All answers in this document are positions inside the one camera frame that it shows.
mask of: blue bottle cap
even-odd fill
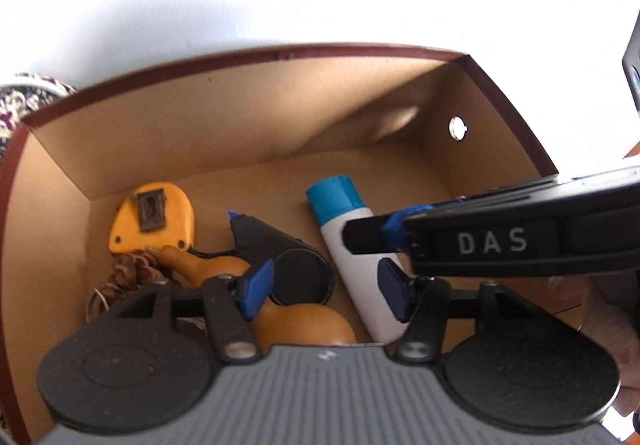
[[[306,198],[320,226],[356,208],[367,206],[348,176],[332,176],[319,181],[306,191]]]

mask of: spray can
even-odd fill
[[[400,266],[395,253],[353,255],[342,243],[342,228],[350,219],[373,216],[348,176],[332,176],[306,191],[320,232],[367,330],[376,342],[388,344],[404,333],[378,288],[378,263],[384,257]]]

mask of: black device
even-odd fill
[[[497,282],[456,290],[437,276],[635,277],[635,163],[348,221],[351,251],[407,251],[419,274],[378,266],[389,306],[409,322],[393,354],[273,346],[262,356],[238,297],[251,291],[244,279],[153,285],[42,362],[38,386],[60,425],[41,443],[616,443],[599,424],[620,386],[602,348]],[[178,316],[206,318],[211,353],[177,335]],[[461,318],[476,333],[443,355],[447,321]]]
[[[631,89],[631,96],[636,104],[636,110],[640,112],[640,14],[638,14],[636,26],[622,58],[622,69]]]

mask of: finger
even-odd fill
[[[613,401],[613,408],[622,416],[628,416],[640,407],[640,389],[620,387],[620,391]]]
[[[548,288],[551,297],[557,300],[577,300],[582,297],[591,279],[583,275],[550,277]]]
[[[640,340],[631,319],[619,308],[608,304],[594,284],[586,289],[582,312],[580,331],[606,349],[619,367],[636,361]]]

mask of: cardboard box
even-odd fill
[[[468,132],[452,139],[449,122]],[[384,213],[556,172],[508,99],[465,54],[310,45],[201,57],[84,89],[26,119],[0,174],[0,398],[16,440],[52,425],[35,375],[83,321],[112,271],[107,241],[134,189],[168,180],[190,197],[195,247],[233,246],[244,212],[326,252],[305,189],[350,175]],[[479,280],[453,279],[458,287]],[[504,281],[556,313],[543,279]],[[344,285],[329,303],[364,329]],[[450,324],[447,348],[472,324]]]

